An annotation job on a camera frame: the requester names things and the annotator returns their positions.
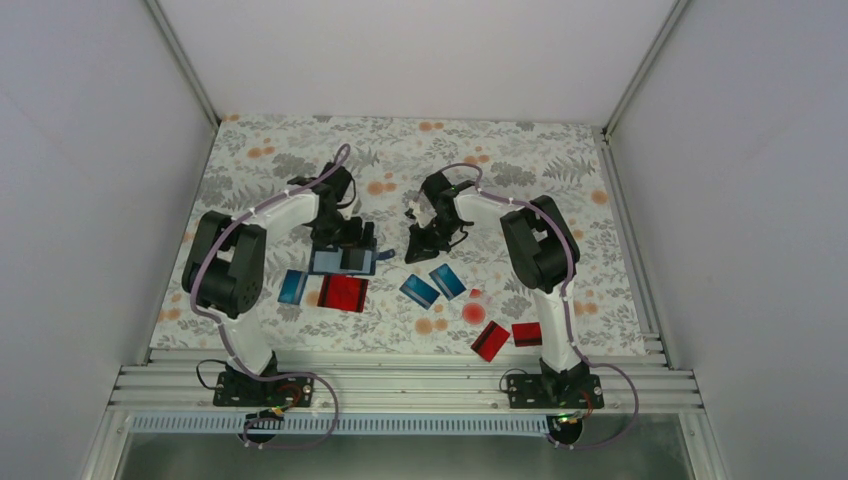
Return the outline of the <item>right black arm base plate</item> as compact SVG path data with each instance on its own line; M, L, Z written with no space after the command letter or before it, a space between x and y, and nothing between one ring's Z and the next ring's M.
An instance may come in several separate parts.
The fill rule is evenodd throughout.
M508 373L502 381L509 407L514 410L602 409L605 399L600 378L589 374L566 388L564 393L546 391L541 374Z

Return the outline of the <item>dark blue card holder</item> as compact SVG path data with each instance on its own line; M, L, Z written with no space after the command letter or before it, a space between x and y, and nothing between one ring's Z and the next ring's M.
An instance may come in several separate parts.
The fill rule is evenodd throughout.
M366 248L314 248L308 273L313 275L373 276L379 261L395 257L395 250Z

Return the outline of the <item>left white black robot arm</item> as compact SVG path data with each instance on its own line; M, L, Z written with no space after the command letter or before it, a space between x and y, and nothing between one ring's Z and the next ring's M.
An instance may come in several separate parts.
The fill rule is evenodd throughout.
M239 392L255 405L278 391L272 346L255 306L264 284L269 244L297 227L307 227L317 259L310 268L343 280L371 275L377 260L374 225L353 215L356 187L351 173L328 163L316 177L295 177L281 193L239 216L202 215L181 286L191 310L211 320L227 352L227 365L240 374Z

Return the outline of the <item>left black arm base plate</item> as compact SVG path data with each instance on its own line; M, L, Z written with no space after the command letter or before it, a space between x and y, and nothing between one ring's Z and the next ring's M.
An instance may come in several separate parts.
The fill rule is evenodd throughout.
M287 376L272 382L257 381L237 371L218 375L212 404L216 407L310 407L315 381Z

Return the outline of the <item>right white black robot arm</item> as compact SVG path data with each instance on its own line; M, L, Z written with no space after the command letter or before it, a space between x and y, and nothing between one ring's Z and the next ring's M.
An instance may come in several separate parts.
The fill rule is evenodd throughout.
M415 206L407 216L405 255L408 264L431 260L453 248L453 235L467 227L498 228L503 234L517 279L534 294L541 328L541 391L555 407L565 407L580 393L588 372L571 326L571 282L577 274L579 248L556 203L546 195L531 201L500 197L467 180L451 183L442 171L426 177L419 192L435 216L423 224Z

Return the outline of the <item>black card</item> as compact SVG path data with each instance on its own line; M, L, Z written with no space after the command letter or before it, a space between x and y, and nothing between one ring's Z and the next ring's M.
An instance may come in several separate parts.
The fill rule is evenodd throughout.
M342 250L339 268L345 273L369 274L372 271L374 252L365 248L345 248Z

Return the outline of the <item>white card red circle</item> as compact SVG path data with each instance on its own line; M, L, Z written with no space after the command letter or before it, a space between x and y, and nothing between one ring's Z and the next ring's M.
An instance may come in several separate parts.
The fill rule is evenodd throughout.
M472 326L481 325L486 319L487 305L490 298L481 289L474 288L469 293L468 301L462 308L462 319Z

